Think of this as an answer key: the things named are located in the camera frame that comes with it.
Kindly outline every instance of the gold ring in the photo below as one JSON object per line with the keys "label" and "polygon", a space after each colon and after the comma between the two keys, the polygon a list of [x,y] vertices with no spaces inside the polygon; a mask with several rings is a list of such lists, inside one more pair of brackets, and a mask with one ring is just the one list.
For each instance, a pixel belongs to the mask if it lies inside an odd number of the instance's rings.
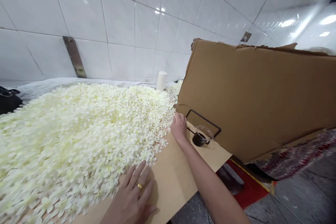
{"label": "gold ring", "polygon": [[142,191],[142,184],[138,183],[136,186],[139,187],[140,191]]}

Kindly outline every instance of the finger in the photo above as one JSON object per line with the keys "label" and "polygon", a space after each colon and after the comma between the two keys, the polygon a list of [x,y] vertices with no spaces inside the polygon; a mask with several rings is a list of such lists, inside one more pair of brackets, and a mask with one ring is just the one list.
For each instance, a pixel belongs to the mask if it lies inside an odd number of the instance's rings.
{"label": "finger", "polygon": [[179,122],[181,120],[180,113],[175,112],[175,123]]}
{"label": "finger", "polygon": [[127,172],[127,174],[126,174],[126,177],[125,177],[125,180],[124,180],[124,182],[123,182],[121,188],[126,188],[126,187],[127,187],[128,183],[130,182],[130,179],[131,179],[131,177],[132,177],[132,175],[133,175],[134,170],[135,170],[135,166],[132,166],[132,167],[128,170],[128,172]]}
{"label": "finger", "polygon": [[[141,174],[140,178],[138,179],[138,183],[141,184],[143,188],[145,188],[145,186],[147,185],[147,180],[149,177],[150,170],[151,168],[147,166],[145,170],[143,171],[143,173]],[[134,190],[136,199],[138,199],[141,194],[140,188],[135,186],[133,190]]]}
{"label": "finger", "polygon": [[175,125],[175,122],[176,122],[176,116],[174,117],[172,125]]}
{"label": "finger", "polygon": [[149,197],[151,196],[152,194],[152,191],[153,191],[153,185],[154,185],[154,180],[151,179],[145,189],[145,191],[143,192],[143,194],[140,196],[140,199],[139,199],[139,204],[140,206],[144,206],[147,204],[148,200],[149,200]]}
{"label": "finger", "polygon": [[131,180],[129,181],[129,184],[128,184],[127,188],[129,188],[130,190],[133,190],[133,188],[134,188],[135,184],[137,183],[137,181],[140,177],[140,174],[141,174],[142,170],[144,169],[145,165],[146,165],[145,160],[142,161],[139,164],[138,168],[133,173],[133,176],[131,177]]}
{"label": "finger", "polygon": [[184,122],[184,119],[185,119],[184,114],[180,114],[180,118],[181,118],[181,121]]}
{"label": "finger", "polygon": [[148,220],[148,218],[150,217],[151,214],[153,214],[156,210],[156,206],[152,206],[152,205],[146,205],[145,209],[143,211],[143,214],[140,218],[140,224],[146,223],[146,221]]}

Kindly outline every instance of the coffee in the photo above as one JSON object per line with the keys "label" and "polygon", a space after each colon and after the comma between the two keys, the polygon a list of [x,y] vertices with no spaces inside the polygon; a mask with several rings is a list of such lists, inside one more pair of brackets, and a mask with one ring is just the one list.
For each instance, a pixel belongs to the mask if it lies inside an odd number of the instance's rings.
{"label": "coffee", "polygon": [[207,139],[201,133],[196,133],[192,138],[192,142],[198,147],[201,147],[206,141]]}

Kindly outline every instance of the hand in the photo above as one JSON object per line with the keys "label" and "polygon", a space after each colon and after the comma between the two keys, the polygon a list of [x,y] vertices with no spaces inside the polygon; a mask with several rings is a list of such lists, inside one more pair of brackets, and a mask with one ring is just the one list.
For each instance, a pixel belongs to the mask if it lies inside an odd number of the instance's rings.
{"label": "hand", "polygon": [[190,144],[187,137],[187,119],[183,114],[175,112],[175,118],[170,129],[180,147]]}
{"label": "hand", "polygon": [[135,166],[129,169],[123,184],[120,186],[100,224],[144,224],[156,210],[156,207],[147,205],[153,190],[154,180],[151,179],[149,181],[142,195],[137,186],[139,183],[144,189],[147,184],[151,169],[147,167],[140,176],[145,165],[146,162],[142,161],[136,170]]}

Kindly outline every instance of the small glass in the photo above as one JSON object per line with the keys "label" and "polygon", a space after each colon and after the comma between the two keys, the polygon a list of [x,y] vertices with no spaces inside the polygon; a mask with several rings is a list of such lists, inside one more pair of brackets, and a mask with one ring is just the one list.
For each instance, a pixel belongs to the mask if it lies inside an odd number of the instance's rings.
{"label": "small glass", "polygon": [[207,127],[203,125],[198,125],[196,127],[196,133],[192,138],[192,142],[201,147],[203,144],[209,144],[211,140],[214,139],[213,133]]}

